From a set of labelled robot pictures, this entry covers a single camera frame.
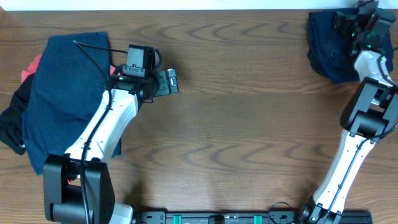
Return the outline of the navy blue shorts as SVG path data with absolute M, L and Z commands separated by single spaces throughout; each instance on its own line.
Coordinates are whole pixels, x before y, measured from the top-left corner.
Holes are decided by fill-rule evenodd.
M 358 16 L 361 31 L 355 37 L 341 36 L 333 32 L 332 21 L 335 11 Z M 307 57 L 313 70 L 329 78 L 333 83 L 359 80 L 354 62 L 362 51 L 372 51 L 386 58 L 387 75 L 393 71 L 394 56 L 389 29 L 397 16 L 387 9 L 371 9 L 364 12 L 360 8 L 329 9 L 311 12 L 308 18 Z

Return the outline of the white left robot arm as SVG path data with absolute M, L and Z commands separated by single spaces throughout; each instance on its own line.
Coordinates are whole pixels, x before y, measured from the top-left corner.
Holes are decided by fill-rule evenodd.
M 43 167 L 44 212 L 58 223 L 136 223 L 130 205 L 117 203 L 108 165 L 142 104 L 178 93 L 175 70 L 160 70 L 157 48 L 131 44 L 125 64 L 105 78 L 96 113 L 63 155 L 51 154 Z

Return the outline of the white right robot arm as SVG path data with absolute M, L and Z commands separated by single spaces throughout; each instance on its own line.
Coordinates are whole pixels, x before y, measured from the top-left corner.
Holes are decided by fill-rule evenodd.
M 308 16 L 308 59 L 334 83 L 359 82 L 344 108 L 340 145 L 331 167 L 297 223 L 371 223 L 369 212 L 345 210 L 346 196 L 377 142 L 397 129 L 397 84 L 392 81 L 390 28 L 396 15 L 376 2 Z

